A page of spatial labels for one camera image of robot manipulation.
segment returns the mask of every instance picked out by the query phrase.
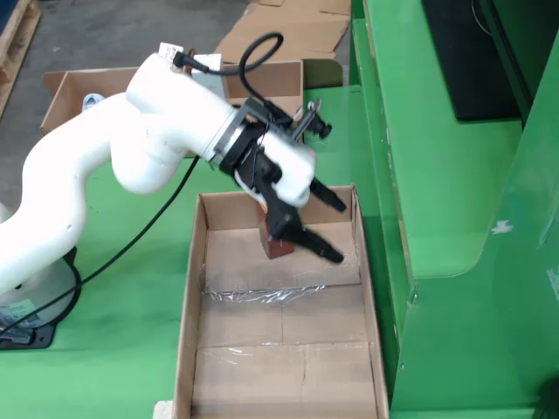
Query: wooden block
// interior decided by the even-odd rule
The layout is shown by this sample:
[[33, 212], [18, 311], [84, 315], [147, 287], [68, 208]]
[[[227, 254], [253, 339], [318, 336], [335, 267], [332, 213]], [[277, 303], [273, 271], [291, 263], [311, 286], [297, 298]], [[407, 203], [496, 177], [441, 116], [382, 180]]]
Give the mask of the wooden block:
[[275, 259], [293, 253], [295, 251], [293, 243], [287, 240], [273, 240], [270, 238], [270, 228], [266, 224], [267, 208], [261, 203], [256, 202], [256, 212], [259, 216], [260, 242], [268, 258]]

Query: black cable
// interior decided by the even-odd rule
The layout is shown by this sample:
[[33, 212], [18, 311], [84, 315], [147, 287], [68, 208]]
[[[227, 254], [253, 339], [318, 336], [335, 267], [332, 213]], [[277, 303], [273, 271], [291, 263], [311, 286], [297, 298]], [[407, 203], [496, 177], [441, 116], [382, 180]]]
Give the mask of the black cable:
[[130, 243], [128, 243], [126, 246], [124, 246], [116, 255], [114, 255], [108, 262], [106, 262], [104, 265], [101, 266], [101, 268], [99, 268], [97, 271], [95, 271], [94, 273], [92, 273], [91, 275], [89, 275], [87, 278], [85, 278], [84, 280], [81, 281], [80, 284], [77, 284], [76, 286], [73, 286], [72, 288], [70, 288], [68, 291], [64, 292], [63, 294], [59, 295], [57, 298], [51, 300], [50, 302], [44, 304], [43, 306], [39, 307], [37, 310], [34, 310], [33, 312], [26, 314], [24, 317], [22, 317], [21, 319], [13, 322], [11, 325], [7, 326], [4, 330], [0, 331], [0, 337], [7, 333], [9, 330], [11, 330], [12, 328], [16, 327], [17, 325], [23, 323], [24, 321], [26, 321], [27, 319], [29, 319], [30, 317], [34, 316], [37, 313], [42, 312], [45, 308], [48, 308], [50, 306], [52, 306], [53, 304], [58, 303], [61, 299], [63, 299], [64, 297], [70, 295], [72, 292], [77, 291], [79, 288], [81, 288], [83, 285], [87, 284], [89, 281], [91, 281], [92, 279], [94, 279], [95, 277], [99, 276], [104, 270], [106, 270], [106, 268], [108, 268], [109, 266], [111, 266], [114, 262], [116, 262], [122, 255], [124, 255], [127, 251], [130, 250], [130, 248], [132, 246], [134, 246], [138, 240], [140, 240], [147, 232], [149, 229], [151, 229], [151, 227], [155, 224], [155, 222], [159, 219], [160, 216], [163, 215], [163, 213], [167, 210], [167, 208], [170, 206], [170, 204], [173, 203], [173, 201], [175, 201], [176, 197], [178, 196], [178, 194], [181, 192], [181, 190], [183, 190], [184, 185], [186, 184], [186, 182], [189, 180], [190, 174], [192, 173], [192, 170], [194, 170], [194, 167], [196, 166], [196, 164], [198, 163], [198, 160], [200, 160], [200, 157], [196, 156], [194, 158], [194, 161], [190, 164], [189, 169], [187, 170], [186, 174], [184, 175], [184, 178], [181, 180], [181, 182], [179, 183], [178, 187], [176, 188], [176, 191], [173, 193], [173, 195], [171, 195], [171, 197], [169, 198], [169, 200], [161, 207], [161, 209], [159, 209], [159, 211], [157, 212], [157, 214], [155, 214], [155, 216], [149, 221], [149, 223], [140, 231], [140, 233], [138, 233], [138, 235], [136, 237], [134, 237], [132, 239], [132, 241], [130, 241]]
[[[252, 64], [247, 64], [248, 58], [251, 57], [254, 50], [256, 50], [261, 44], [265, 43], [270, 39], [276, 38], [276, 43], [273, 47], [264, 54], [261, 58], [256, 60]], [[262, 35], [260, 38], [256, 39], [252, 44], [246, 48], [243, 56], [241, 57], [240, 61], [238, 62], [238, 68], [236, 70], [211, 70], [207, 65], [203, 65], [202, 63], [196, 61], [191, 56], [184, 54], [182, 52], [178, 52], [173, 59], [173, 64], [177, 67], [183, 67], [184, 65], [188, 67], [195, 68], [200, 72], [205, 72], [208, 74], [213, 74], [215, 76], [237, 76], [240, 78], [241, 83], [245, 87], [245, 89], [255, 98], [260, 100], [262, 104], [268, 107], [273, 113], [280, 118], [287, 118], [289, 122], [291, 122], [291, 117], [283, 112], [281, 109], [276, 107], [271, 101], [267, 100], [264, 96], [262, 96], [254, 87], [250, 85], [248, 80], [246, 79], [246, 74], [252, 70], [254, 70], [259, 65], [262, 65], [265, 61], [267, 61], [276, 51], [281, 47], [283, 44], [283, 35], [279, 32], [270, 32], [266, 35]]]

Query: green table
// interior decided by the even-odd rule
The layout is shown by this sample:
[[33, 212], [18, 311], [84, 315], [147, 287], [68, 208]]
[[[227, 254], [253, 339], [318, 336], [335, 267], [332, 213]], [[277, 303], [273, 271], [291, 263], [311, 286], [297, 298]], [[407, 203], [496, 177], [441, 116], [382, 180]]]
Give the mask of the green table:
[[[307, 94], [323, 99], [322, 116], [334, 126], [327, 141], [311, 139], [319, 156], [318, 176], [329, 184], [355, 182], [365, 218], [374, 217], [360, 87]], [[346, 108], [349, 118], [342, 111]], [[125, 192], [110, 165], [90, 177], [88, 221], [76, 261], [82, 275], [101, 266], [137, 234], [189, 165], [190, 159], [173, 182], [152, 196]], [[84, 287], [51, 347], [1, 353], [2, 417], [148, 419], [157, 401], [172, 399], [196, 195], [235, 188], [230, 178], [200, 162], [153, 229]]]

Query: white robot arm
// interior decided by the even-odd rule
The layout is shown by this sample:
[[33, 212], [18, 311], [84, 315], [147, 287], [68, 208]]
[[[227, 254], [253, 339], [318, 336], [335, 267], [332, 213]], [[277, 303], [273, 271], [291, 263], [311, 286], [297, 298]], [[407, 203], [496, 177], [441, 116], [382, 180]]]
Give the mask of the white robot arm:
[[265, 117], [255, 100], [236, 110], [165, 58], [150, 56], [126, 93], [52, 131], [29, 154], [21, 206], [0, 223], [0, 295], [78, 242], [86, 224], [86, 179], [95, 169], [112, 160], [124, 188], [149, 194], [169, 181], [189, 151], [219, 166], [268, 205], [266, 221], [274, 238], [341, 262], [342, 255], [307, 230], [298, 216], [311, 191], [345, 210], [314, 178], [314, 152], [293, 140], [311, 123], [323, 130], [323, 123], [316, 112], [309, 113], [290, 136], [273, 122], [263, 122]]

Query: cardboard tray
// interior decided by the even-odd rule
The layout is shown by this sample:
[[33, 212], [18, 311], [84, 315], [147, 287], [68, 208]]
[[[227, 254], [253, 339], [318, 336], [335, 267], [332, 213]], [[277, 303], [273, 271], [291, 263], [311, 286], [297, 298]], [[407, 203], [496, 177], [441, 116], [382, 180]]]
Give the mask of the cardboard tray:
[[200, 195], [190, 245], [173, 417], [388, 417], [369, 257], [354, 187], [343, 214], [303, 221], [345, 259], [268, 260], [254, 201]]
[[[236, 67], [224, 65], [225, 70]], [[45, 74], [43, 82], [52, 96], [52, 103], [41, 131], [48, 134], [78, 116], [83, 99], [89, 93], [109, 97], [126, 92], [136, 70], [137, 67], [105, 68]], [[291, 115], [303, 106], [303, 64], [300, 60], [264, 63], [249, 72], [247, 79], [256, 90]], [[227, 77], [227, 86], [232, 105], [241, 105], [249, 97], [238, 76]]]

